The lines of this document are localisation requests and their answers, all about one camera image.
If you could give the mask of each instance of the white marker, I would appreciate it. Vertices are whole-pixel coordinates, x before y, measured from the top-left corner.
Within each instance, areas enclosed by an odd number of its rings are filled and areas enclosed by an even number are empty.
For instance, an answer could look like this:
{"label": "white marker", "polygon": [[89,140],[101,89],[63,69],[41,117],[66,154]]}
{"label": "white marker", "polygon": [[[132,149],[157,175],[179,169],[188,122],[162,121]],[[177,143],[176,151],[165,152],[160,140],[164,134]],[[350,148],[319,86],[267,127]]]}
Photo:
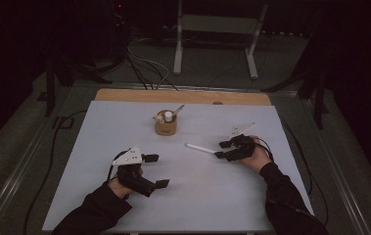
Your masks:
{"label": "white marker", "polygon": [[210,153],[210,154],[215,154],[217,152],[217,151],[214,151],[214,150],[211,150],[211,149],[206,149],[206,148],[203,148],[203,147],[200,147],[200,146],[197,146],[197,145],[193,145],[193,144],[188,144],[188,143],[186,143],[185,146],[188,147],[188,148],[191,148],[191,149],[201,150],[201,151],[204,151],[204,152],[207,152],[207,153]]}

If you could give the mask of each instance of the pen holder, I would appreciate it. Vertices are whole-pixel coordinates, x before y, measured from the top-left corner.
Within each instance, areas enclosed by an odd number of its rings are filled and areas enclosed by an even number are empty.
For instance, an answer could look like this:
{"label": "pen holder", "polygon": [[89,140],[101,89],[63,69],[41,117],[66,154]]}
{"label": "pen holder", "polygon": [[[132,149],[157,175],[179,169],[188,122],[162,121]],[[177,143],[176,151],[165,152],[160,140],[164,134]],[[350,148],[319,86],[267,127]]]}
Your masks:
{"label": "pen holder", "polygon": [[[168,111],[169,110],[159,111],[157,116],[164,117],[164,113]],[[172,121],[170,122],[156,122],[155,131],[157,132],[158,135],[165,135],[165,136],[173,135],[176,132],[176,124],[177,124],[177,115],[173,116]]]}

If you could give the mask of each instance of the black jacket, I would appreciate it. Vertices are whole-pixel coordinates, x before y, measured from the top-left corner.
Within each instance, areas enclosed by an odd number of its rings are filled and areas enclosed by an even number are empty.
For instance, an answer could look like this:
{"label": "black jacket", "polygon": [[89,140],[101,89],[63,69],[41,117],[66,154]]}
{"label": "black jacket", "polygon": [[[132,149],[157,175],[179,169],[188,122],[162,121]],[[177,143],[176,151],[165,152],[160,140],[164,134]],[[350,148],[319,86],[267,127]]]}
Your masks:
{"label": "black jacket", "polygon": [[[325,227],[309,214],[298,189],[277,164],[265,165],[260,175],[267,183],[267,217],[277,234],[328,234]],[[105,183],[87,195],[82,205],[57,225],[53,235],[99,234],[114,227],[130,209],[131,206]]]}

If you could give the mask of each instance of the background table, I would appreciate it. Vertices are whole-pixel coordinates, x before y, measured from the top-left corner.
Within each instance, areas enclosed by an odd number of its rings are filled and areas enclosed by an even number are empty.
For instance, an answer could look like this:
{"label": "background table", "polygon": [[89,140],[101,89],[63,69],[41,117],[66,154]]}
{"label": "background table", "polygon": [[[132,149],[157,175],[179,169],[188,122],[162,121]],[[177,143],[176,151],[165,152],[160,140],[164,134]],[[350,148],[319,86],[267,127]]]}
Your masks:
{"label": "background table", "polygon": [[[106,99],[128,102],[103,101]],[[137,99],[148,103],[137,102]],[[158,103],[163,99],[174,103]],[[176,103],[178,100],[227,104],[238,99],[263,105],[187,103],[179,113],[175,135],[159,136],[155,133],[152,116],[159,110],[173,110],[184,103]],[[78,207],[84,196],[106,179],[115,155],[136,144],[143,154],[160,155],[157,163],[143,164],[144,176],[151,181],[169,178],[170,183],[167,188],[155,191],[150,198],[132,194],[129,203],[133,210],[111,229],[112,232],[250,233],[272,230],[264,211],[265,183],[258,174],[241,164],[218,160],[214,155],[184,146],[189,142],[221,150],[218,143],[227,140],[232,125],[253,121],[256,126],[247,134],[258,134],[270,145],[276,163],[292,178],[311,210],[286,136],[267,96],[101,90],[96,100],[100,101],[90,105],[44,230],[52,230],[68,212]]]}

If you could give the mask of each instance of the gray floor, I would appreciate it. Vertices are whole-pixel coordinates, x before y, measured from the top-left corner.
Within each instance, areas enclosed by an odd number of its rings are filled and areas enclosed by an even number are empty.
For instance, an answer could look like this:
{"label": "gray floor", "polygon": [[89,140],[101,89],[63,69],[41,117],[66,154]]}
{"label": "gray floor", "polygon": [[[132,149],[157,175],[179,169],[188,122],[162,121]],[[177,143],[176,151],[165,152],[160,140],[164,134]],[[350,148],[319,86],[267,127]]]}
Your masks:
{"label": "gray floor", "polygon": [[[180,75],[172,74],[175,51],[173,39],[163,42],[140,40],[131,43],[130,50],[137,57],[167,67],[167,79],[178,89],[258,92],[290,76],[307,39],[262,35],[255,48],[259,80],[251,80],[249,77],[244,46],[239,43],[212,46],[213,42],[206,38],[194,43],[185,41]],[[162,67],[155,66],[165,74]],[[149,70],[138,69],[154,81],[154,87],[157,86],[159,77]],[[46,118],[45,103],[36,101],[45,87],[45,76],[42,75],[34,82],[33,94],[0,131],[0,234],[23,233],[29,204],[48,170],[54,138],[51,126],[55,117],[87,109],[89,102],[102,87],[143,89],[129,63],[104,74],[104,78],[114,83],[104,86],[80,78],[71,88],[57,85],[57,107],[52,116]],[[314,213],[321,221],[328,216],[327,228],[330,234],[371,234],[371,168],[331,92],[325,93],[328,113],[323,115],[324,129],[319,130],[311,118],[313,100],[300,100],[295,95],[294,91],[299,86],[300,83],[295,83],[269,95],[279,115],[299,139],[310,171],[322,189],[324,198],[316,183],[313,183],[310,199]],[[161,88],[172,89],[172,86],[164,83]],[[48,234],[42,232],[41,227],[83,118],[83,114],[75,116],[74,126],[61,130],[57,135],[51,173],[31,211],[27,234]],[[288,129],[286,131],[305,188],[309,189],[305,163],[294,137]]]}

